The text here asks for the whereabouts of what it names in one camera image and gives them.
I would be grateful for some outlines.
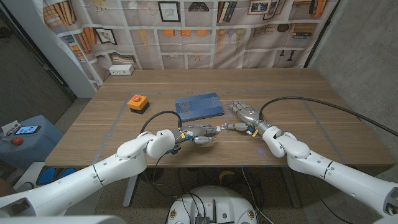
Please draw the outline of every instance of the white robot body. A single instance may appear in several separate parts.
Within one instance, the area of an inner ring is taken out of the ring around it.
[[[206,217],[214,223],[257,223],[256,213],[253,206],[237,192],[222,186],[202,186],[192,189],[190,193],[197,195],[203,201],[206,210]],[[195,222],[198,216],[198,205],[200,216],[203,218],[203,205],[196,196],[185,194],[178,198],[170,208],[167,218],[169,224],[208,223]],[[213,215],[213,202],[215,202],[215,216]]]

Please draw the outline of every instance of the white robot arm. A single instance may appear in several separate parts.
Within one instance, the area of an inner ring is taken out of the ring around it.
[[[209,125],[166,129],[156,135],[143,132],[101,162],[37,189],[1,197],[0,217],[58,215],[105,185],[143,172],[147,168],[144,153],[158,159],[165,153],[176,153],[184,141],[212,142],[215,138],[205,135],[217,133]]]
[[[332,161],[310,150],[291,133],[284,133],[259,117],[261,112],[240,101],[230,105],[244,123],[225,124],[225,129],[252,129],[260,134],[269,149],[278,158],[287,155],[289,167],[297,172],[318,177],[335,186],[353,198],[388,217],[397,214],[398,200],[393,197],[398,192],[398,184],[380,180],[356,169]]]

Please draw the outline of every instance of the bookshelf backdrop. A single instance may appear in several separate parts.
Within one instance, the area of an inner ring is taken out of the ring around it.
[[[303,67],[336,3],[44,0],[42,16],[98,89],[113,64],[138,70]]]

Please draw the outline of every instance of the black cable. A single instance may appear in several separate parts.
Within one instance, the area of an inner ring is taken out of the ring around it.
[[[147,125],[149,124],[150,121],[152,121],[152,120],[153,120],[154,118],[156,118],[157,116],[159,116],[159,115],[161,115],[161,114],[165,114],[165,113],[170,113],[170,114],[174,114],[175,116],[177,116],[177,117],[178,117],[178,124],[177,124],[177,125],[178,125],[179,128],[181,128],[181,126],[182,126],[182,120],[181,120],[181,117],[180,117],[180,115],[179,115],[178,113],[176,113],[176,112],[174,112],[174,111],[162,111],[162,112],[159,112],[159,113],[157,113],[157,114],[151,116],[151,117],[145,122],[145,124],[142,126],[141,132],[140,132],[140,133],[143,133],[143,132],[145,131],[145,128],[147,127]]]
[[[152,183],[154,183],[155,185],[171,185],[173,187],[176,187],[174,184],[169,184],[169,183],[155,183],[156,168],[157,168],[157,165],[158,165],[159,161],[164,157],[164,155],[166,155],[166,152],[156,162],[155,169],[154,169],[154,174],[153,174],[154,176],[152,178]]]
[[[184,204],[184,198],[183,198],[183,196],[181,196],[181,200],[182,200],[182,205],[183,205],[183,206],[184,206],[184,208],[185,208],[185,204]],[[187,211],[187,214],[188,214],[188,217],[189,217],[189,223],[191,223],[191,216],[189,215],[189,212],[188,212],[187,208],[185,208],[185,211]]]
[[[181,178],[180,178],[180,169],[181,169],[181,168],[178,168],[177,175],[178,175],[178,181],[180,182],[180,186],[181,186],[181,189],[182,189],[182,193],[184,193],[184,192],[185,192],[185,191],[184,191],[184,187],[182,186],[182,182],[181,182]],[[195,203],[195,205],[196,205],[196,207],[197,207],[197,210],[198,210],[198,213],[199,213],[199,207],[198,207],[197,202],[195,201],[195,199],[193,199],[193,197],[192,197],[191,194],[190,194],[190,196],[191,196],[193,202]]]
[[[152,181],[154,184],[155,184],[155,175],[156,175],[157,165],[158,165],[159,161],[164,157],[164,155],[166,155],[166,152],[156,162],[155,169],[154,169],[154,178],[153,178],[153,181]]]
[[[357,116],[357,117],[359,117],[359,118],[361,118],[361,119],[363,119],[363,120],[365,120],[365,121],[367,121],[367,122],[369,122],[369,123],[371,123],[373,125],[376,125],[377,127],[379,127],[379,128],[381,128],[381,129],[383,129],[383,130],[385,130],[385,131],[387,131],[387,132],[389,132],[389,133],[391,133],[391,134],[393,134],[393,135],[398,137],[398,132],[396,132],[396,131],[394,131],[392,129],[389,129],[389,128],[385,127],[384,125],[382,125],[382,124],[380,124],[380,123],[378,123],[376,121],[373,121],[372,119],[367,118],[367,117],[365,117],[365,116],[363,116],[363,115],[361,115],[361,114],[359,114],[357,112],[354,112],[352,110],[346,109],[344,107],[340,107],[340,106],[334,105],[333,103],[328,103],[328,102],[325,102],[325,101],[322,101],[322,100],[316,100],[316,99],[313,99],[313,98],[307,98],[307,97],[301,97],[301,96],[285,96],[285,97],[280,97],[280,98],[276,98],[276,99],[268,101],[260,109],[259,119],[262,120],[262,118],[263,118],[262,111],[263,111],[263,109],[266,106],[270,105],[273,102],[279,101],[279,100],[305,100],[305,101],[311,101],[311,102],[327,105],[327,106],[330,106],[332,108],[336,108],[336,109],[339,109],[339,110],[344,111],[346,113],[349,113],[349,114],[352,114],[354,116]]]
[[[156,187],[155,187],[155,185],[149,180],[149,178],[146,176],[146,174],[145,174],[145,172],[142,172],[141,174],[143,174],[143,176],[145,177],[145,179],[148,181],[148,183],[150,183],[150,185],[158,192],[158,193],[160,193],[161,195],[163,195],[164,197],[172,197],[172,198],[178,198],[178,196],[176,196],[176,195],[166,195],[166,194],[164,194],[163,192],[161,192],[159,189],[157,189]]]
[[[314,188],[313,185],[311,184],[311,182],[310,182],[310,180],[308,179],[308,177],[307,177],[305,174],[303,174],[303,175],[304,175],[304,177],[306,178],[306,180],[308,181],[308,183],[310,184],[312,190],[315,192],[315,194],[316,194],[316,195],[318,196],[318,198],[321,200],[321,202],[323,203],[323,205],[326,206],[326,208],[329,209],[329,211],[330,211],[332,214],[334,214],[334,216],[335,216],[336,218],[340,219],[341,221],[343,221],[343,222],[345,222],[345,223],[354,224],[354,223],[349,222],[349,221],[347,221],[347,220],[345,220],[345,219],[343,219],[343,218],[340,218],[334,211],[332,211],[332,209],[330,209],[329,206],[323,201],[323,199],[321,198],[321,196],[319,196],[317,190],[315,190],[315,188]]]
[[[191,192],[188,192],[188,193],[189,193],[191,196],[193,195],[193,196],[199,198],[199,200],[200,200],[200,202],[201,202],[201,205],[203,206],[203,216],[206,217],[206,209],[205,209],[205,204],[203,203],[203,201],[200,199],[199,196],[197,196],[197,195],[195,195],[195,194],[193,194],[193,193],[191,193]]]

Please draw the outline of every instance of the blue box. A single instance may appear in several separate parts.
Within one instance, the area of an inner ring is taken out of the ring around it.
[[[176,99],[175,109],[182,122],[224,115],[216,93]]]

